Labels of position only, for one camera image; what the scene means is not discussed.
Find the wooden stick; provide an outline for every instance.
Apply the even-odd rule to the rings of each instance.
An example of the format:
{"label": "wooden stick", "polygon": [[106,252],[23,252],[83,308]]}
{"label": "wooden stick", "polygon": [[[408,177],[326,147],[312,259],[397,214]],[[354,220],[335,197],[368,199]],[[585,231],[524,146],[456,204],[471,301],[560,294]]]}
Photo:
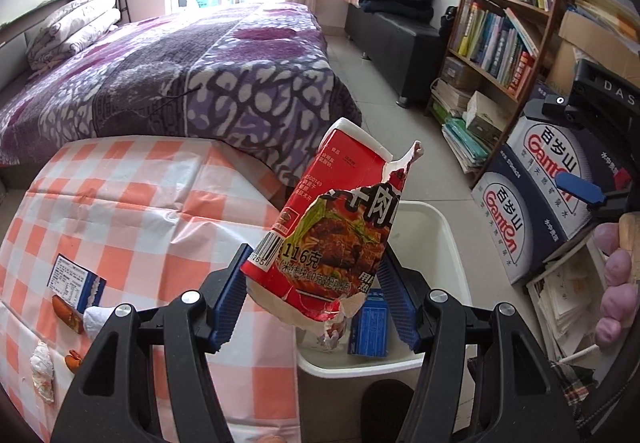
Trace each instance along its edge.
{"label": "wooden stick", "polygon": [[631,256],[631,276],[629,282],[640,280],[640,212],[632,212],[620,217],[620,248]]}

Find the red instant noodle bag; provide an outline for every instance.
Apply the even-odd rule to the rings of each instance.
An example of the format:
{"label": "red instant noodle bag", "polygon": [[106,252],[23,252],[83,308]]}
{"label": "red instant noodle bag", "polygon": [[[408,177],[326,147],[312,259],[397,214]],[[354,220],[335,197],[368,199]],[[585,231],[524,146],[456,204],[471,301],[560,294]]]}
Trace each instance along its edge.
{"label": "red instant noodle bag", "polygon": [[385,251],[415,142],[400,160],[351,121],[326,133],[277,222],[242,265],[249,295],[322,336],[362,306]]}

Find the black bag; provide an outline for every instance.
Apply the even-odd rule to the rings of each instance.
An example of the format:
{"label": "black bag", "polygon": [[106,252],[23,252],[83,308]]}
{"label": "black bag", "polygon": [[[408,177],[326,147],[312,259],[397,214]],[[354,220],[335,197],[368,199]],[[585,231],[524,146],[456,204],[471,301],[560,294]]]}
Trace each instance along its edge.
{"label": "black bag", "polygon": [[438,35],[444,40],[449,39],[451,31],[453,29],[453,21],[456,19],[456,13],[458,12],[457,6],[449,6],[442,17],[440,17],[440,29]]}

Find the barcode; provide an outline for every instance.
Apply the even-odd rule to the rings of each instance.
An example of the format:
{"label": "barcode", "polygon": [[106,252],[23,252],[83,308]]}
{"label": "barcode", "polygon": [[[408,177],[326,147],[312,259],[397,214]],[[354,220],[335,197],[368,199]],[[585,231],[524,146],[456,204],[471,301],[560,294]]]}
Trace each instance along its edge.
{"label": "barcode", "polygon": [[254,253],[249,256],[249,261],[258,266],[263,271],[268,271],[276,258],[284,237],[276,232],[267,232],[267,235],[260,241]]}

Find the plaid scarf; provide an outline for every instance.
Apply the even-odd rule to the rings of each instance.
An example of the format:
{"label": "plaid scarf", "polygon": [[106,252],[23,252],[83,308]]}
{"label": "plaid scarf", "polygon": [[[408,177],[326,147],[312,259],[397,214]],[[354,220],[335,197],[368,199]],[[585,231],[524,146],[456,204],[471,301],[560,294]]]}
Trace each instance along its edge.
{"label": "plaid scarf", "polygon": [[[553,370],[567,405],[571,409],[574,421],[577,426],[582,425],[582,410],[580,409],[583,401],[589,396],[589,393],[595,390],[597,383],[593,379],[593,369],[585,369],[584,367],[574,367],[566,363],[549,362]],[[471,377],[476,379],[476,370],[478,369],[478,359],[471,358],[466,362]]]}

